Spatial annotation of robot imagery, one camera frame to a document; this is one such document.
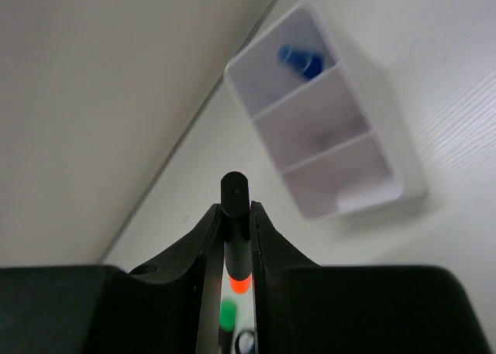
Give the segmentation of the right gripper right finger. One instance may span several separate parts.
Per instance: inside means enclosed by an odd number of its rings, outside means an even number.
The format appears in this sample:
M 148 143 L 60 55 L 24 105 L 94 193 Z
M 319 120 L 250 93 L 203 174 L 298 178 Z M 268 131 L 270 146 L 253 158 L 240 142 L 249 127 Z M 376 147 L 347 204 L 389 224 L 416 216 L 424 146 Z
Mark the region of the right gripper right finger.
M 250 211 L 258 353 L 489 353 L 463 286 L 437 266 L 320 266 Z

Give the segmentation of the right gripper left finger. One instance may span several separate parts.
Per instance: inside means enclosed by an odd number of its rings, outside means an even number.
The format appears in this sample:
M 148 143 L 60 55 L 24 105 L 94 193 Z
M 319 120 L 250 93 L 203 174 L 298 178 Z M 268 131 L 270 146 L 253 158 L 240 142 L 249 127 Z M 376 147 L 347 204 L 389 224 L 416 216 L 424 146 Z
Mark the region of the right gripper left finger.
M 215 353 L 218 350 L 222 210 L 162 253 L 116 266 L 1 271 L 3 353 Z

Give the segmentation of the orange highlighter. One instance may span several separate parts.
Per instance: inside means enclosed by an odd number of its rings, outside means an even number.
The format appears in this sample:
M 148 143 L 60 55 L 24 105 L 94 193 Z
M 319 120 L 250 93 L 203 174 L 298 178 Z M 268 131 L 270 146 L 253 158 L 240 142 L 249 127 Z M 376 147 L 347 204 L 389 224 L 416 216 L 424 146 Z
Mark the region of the orange highlighter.
M 235 294 L 245 294 L 251 285 L 250 193 L 240 172 L 221 179 L 222 237 L 229 284 Z

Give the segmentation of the blue cap spray bottle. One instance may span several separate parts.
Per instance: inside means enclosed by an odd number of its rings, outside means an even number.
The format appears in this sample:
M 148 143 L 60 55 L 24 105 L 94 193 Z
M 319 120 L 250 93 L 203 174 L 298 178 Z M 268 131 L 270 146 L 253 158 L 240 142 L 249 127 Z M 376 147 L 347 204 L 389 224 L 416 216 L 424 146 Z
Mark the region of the blue cap spray bottle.
M 320 53 L 290 44 L 281 45 L 277 59 L 280 64 L 307 81 L 317 77 L 324 70 L 324 57 Z

